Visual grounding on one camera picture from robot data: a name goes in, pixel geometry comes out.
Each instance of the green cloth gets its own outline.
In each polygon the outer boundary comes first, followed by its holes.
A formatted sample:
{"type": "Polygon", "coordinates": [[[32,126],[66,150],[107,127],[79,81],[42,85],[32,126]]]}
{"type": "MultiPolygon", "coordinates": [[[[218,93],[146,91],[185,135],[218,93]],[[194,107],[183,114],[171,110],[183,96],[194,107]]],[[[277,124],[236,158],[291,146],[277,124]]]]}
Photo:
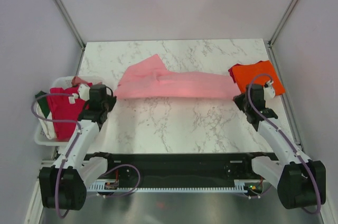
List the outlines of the green cloth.
{"type": "MultiPolygon", "coordinates": [[[[47,93],[40,91],[39,93],[35,95],[35,98],[46,95],[46,94],[47,93]]],[[[49,113],[51,112],[48,106],[47,97],[41,98],[40,100],[37,101],[37,103],[39,104],[44,117],[47,118],[49,113]]]]}

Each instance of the pile of clothes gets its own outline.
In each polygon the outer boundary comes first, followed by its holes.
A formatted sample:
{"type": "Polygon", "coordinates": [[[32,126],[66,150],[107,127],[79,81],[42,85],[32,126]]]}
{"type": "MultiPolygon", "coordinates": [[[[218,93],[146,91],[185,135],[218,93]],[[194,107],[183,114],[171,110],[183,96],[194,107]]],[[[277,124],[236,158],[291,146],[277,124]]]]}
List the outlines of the pile of clothes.
{"type": "MultiPolygon", "coordinates": [[[[285,92],[270,61],[256,64],[235,64],[229,69],[230,76],[204,72],[171,72],[156,54],[127,68],[120,79],[114,95],[117,99],[186,97],[232,100],[244,93],[246,85],[258,74],[272,76],[276,95],[285,92]]],[[[264,85],[268,77],[260,77],[255,83],[264,85]]],[[[48,119],[77,120],[85,101],[89,99],[92,83],[74,77],[72,87],[51,88],[50,93],[72,94],[68,96],[47,96],[38,101],[38,115],[48,119]]],[[[39,92],[36,97],[46,94],[39,92]]],[[[43,131],[49,139],[68,141],[74,132],[74,123],[55,123],[41,121],[43,131]]]]}
{"type": "MultiPolygon", "coordinates": [[[[85,102],[89,99],[91,86],[91,82],[74,77],[70,88],[51,88],[51,94],[69,94],[72,96],[43,97],[37,101],[36,113],[47,119],[78,120],[85,102]]],[[[45,94],[45,92],[40,91],[35,97],[45,94]]],[[[56,139],[61,142],[69,141],[76,126],[75,123],[46,122],[41,119],[39,121],[48,139],[56,139]]]]}

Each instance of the table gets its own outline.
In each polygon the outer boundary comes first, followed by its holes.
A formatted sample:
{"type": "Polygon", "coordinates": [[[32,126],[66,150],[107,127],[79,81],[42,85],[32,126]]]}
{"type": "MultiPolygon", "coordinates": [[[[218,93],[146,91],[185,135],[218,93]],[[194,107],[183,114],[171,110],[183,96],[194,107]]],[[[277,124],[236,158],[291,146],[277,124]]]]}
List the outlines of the table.
{"type": "MultiPolygon", "coordinates": [[[[79,76],[100,76],[113,90],[128,66],[158,54],[171,71],[228,75],[236,63],[268,60],[262,39],[91,42],[79,76]]],[[[280,97],[267,102],[291,135],[280,97]]],[[[119,100],[88,153],[272,152],[232,101],[119,100]]]]}

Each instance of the pink cloth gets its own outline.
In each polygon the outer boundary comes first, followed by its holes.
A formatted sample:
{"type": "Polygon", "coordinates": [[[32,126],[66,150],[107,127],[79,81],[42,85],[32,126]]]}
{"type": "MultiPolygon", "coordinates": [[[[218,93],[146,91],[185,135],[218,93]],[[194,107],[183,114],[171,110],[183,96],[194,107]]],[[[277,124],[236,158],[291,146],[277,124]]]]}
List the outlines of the pink cloth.
{"type": "Polygon", "coordinates": [[[170,72],[156,54],[128,67],[114,94],[118,99],[149,97],[232,99],[241,93],[230,76],[204,72],[170,72]]]}

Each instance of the gray floor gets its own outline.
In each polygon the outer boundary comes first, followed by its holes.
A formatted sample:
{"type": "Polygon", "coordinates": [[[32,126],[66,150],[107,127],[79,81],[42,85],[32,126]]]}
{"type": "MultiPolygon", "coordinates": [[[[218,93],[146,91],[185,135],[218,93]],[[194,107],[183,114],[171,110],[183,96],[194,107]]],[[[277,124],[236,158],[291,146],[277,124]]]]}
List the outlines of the gray floor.
{"type": "Polygon", "coordinates": [[[275,190],[264,198],[248,200],[229,194],[135,193],[118,199],[89,198],[81,211],[72,211],[64,220],[55,210],[46,209],[41,224],[322,224],[320,216],[301,209],[286,210],[275,190]]]}

